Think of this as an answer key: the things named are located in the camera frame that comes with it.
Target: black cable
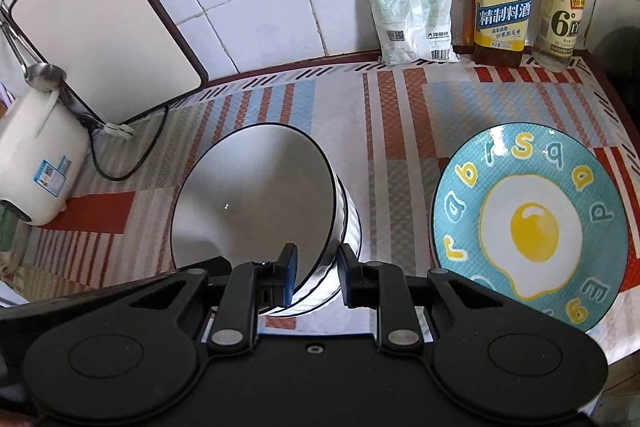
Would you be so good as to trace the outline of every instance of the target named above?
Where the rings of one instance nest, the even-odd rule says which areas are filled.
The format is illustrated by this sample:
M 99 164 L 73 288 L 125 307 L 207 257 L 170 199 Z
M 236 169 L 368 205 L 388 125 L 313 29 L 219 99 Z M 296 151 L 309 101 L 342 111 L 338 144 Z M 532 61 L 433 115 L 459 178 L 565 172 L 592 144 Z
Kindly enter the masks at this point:
M 98 160 L 95 157 L 94 135 L 91 133 L 89 129 L 87 129 L 87 132 L 89 133 L 89 143 L 91 145 L 91 156 L 94 159 L 95 170 L 98 171 L 98 174 L 100 174 L 100 176 L 102 176 L 106 180 L 109 180 L 110 182 L 123 182 L 124 180 L 128 180 L 130 177 L 132 177 L 133 174 L 135 174 L 138 171 L 138 169 L 142 167 L 142 164 L 146 161 L 146 159 L 151 154 L 151 151 L 156 146 L 156 142 L 160 137 L 160 133 L 162 133 L 162 129 L 164 129 L 164 124 L 166 123 L 166 117 L 168 114 L 169 114 L 169 106 L 165 105 L 164 115 L 162 115 L 162 121 L 160 122 L 160 127 L 158 127 L 158 131 L 156 132 L 154 139 L 151 140 L 151 145 L 149 145 L 148 149 L 142 155 L 142 158 L 140 158 L 140 161 L 136 163 L 136 166 L 133 167 L 129 172 L 124 174 L 124 176 L 110 176 L 106 174 L 102 169 L 100 169 L 100 166 L 98 165 Z

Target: spoon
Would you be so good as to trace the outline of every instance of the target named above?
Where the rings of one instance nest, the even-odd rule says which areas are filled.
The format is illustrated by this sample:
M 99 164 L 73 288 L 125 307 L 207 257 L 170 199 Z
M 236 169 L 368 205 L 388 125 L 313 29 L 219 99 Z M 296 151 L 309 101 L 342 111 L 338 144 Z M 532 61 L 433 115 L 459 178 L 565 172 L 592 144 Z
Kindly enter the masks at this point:
M 24 61 L 24 57 L 18 50 L 18 46 L 15 45 L 14 38 L 7 29 L 8 22 L 2 23 L 2 32 L 9 42 L 9 46 L 14 52 L 15 58 L 20 62 L 24 79 L 33 87 L 33 89 L 41 92 L 51 92 L 60 89 L 60 86 L 65 82 L 66 73 L 61 68 L 49 64 L 47 62 L 39 62 L 32 66 L 27 66 Z

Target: cutting board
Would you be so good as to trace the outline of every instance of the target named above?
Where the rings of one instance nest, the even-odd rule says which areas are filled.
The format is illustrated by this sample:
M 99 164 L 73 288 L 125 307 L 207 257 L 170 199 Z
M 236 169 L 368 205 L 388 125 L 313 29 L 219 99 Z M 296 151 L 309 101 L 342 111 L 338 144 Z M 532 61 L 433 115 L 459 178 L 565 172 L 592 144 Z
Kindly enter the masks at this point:
M 207 81 L 159 0 L 14 0 L 10 16 L 103 122 L 135 120 Z

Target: tablecloth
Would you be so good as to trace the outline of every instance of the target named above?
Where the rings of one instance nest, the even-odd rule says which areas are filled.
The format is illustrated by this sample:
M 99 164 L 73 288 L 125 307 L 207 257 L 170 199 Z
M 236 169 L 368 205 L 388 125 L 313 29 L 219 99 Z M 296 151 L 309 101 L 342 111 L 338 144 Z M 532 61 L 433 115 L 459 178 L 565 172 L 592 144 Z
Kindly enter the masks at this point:
M 130 142 L 100 137 L 103 170 L 126 172 L 161 116 L 133 124 L 137 138 Z M 478 67 L 462 56 L 455 64 L 318 66 L 209 88 L 172 105 L 161 139 L 128 181 L 100 178 L 88 160 L 66 211 L 31 233 L 10 283 L 37 300 L 174 269 L 172 208 L 191 167 L 221 137 L 265 121 L 298 127 L 320 144 L 359 211 L 362 259 L 393 262 L 408 275 L 431 266 L 431 198 L 440 170 L 468 138 L 510 121 L 573 136 L 612 176 L 630 224 L 622 291 L 590 334 L 610 363 L 640 348 L 638 152 L 581 57 L 556 74 L 527 55 L 514 69 Z M 373 325 L 369 311 L 348 311 L 339 296 L 310 315 L 260 319 L 271 333 L 359 333 Z

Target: appliance label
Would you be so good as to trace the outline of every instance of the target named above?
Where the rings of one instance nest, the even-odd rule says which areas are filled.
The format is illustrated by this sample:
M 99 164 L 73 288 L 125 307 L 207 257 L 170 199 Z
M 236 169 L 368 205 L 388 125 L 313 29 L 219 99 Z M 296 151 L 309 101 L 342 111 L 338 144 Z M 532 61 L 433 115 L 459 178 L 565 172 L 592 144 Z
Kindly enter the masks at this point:
M 33 181 L 44 188 L 49 194 L 59 197 L 60 190 L 62 190 L 62 187 L 65 185 L 66 177 L 49 162 L 43 160 L 36 171 L 36 175 L 33 177 Z
M 524 49 L 531 0 L 476 0 L 476 44 L 520 52 Z
M 71 160 L 66 156 L 62 156 L 62 159 L 60 160 L 60 163 L 58 163 L 58 167 L 56 167 L 56 170 L 63 176 L 66 176 L 66 173 L 68 172 L 70 166 Z

